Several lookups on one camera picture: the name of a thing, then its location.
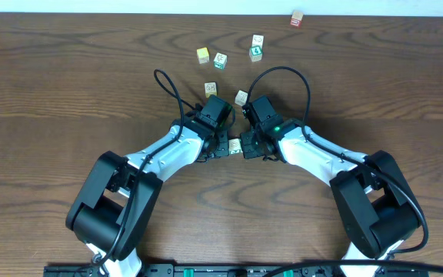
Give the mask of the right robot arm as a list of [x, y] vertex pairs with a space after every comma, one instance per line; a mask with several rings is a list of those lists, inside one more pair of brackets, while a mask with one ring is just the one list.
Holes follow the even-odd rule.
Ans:
[[351, 241], [340, 261], [346, 276], [374, 276], [400, 244], [427, 229], [425, 214], [394, 158], [352, 152], [292, 119], [259, 122], [241, 134], [245, 159], [263, 157], [298, 166], [331, 188]]

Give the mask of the yellow sided O wooden block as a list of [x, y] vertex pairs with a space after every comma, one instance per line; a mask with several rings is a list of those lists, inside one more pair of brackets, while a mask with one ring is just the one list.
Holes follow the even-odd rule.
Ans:
[[239, 139], [239, 138], [230, 139], [228, 141], [228, 152], [229, 152], [229, 155], [242, 153], [241, 139]]

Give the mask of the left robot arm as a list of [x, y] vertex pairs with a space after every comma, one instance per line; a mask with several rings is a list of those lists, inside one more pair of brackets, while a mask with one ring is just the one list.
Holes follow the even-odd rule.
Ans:
[[168, 133], [136, 153], [100, 155], [66, 216], [65, 225], [94, 253], [78, 268], [99, 276], [136, 276], [135, 248], [145, 233], [163, 183], [179, 169], [217, 149], [225, 122], [206, 115], [173, 121]]

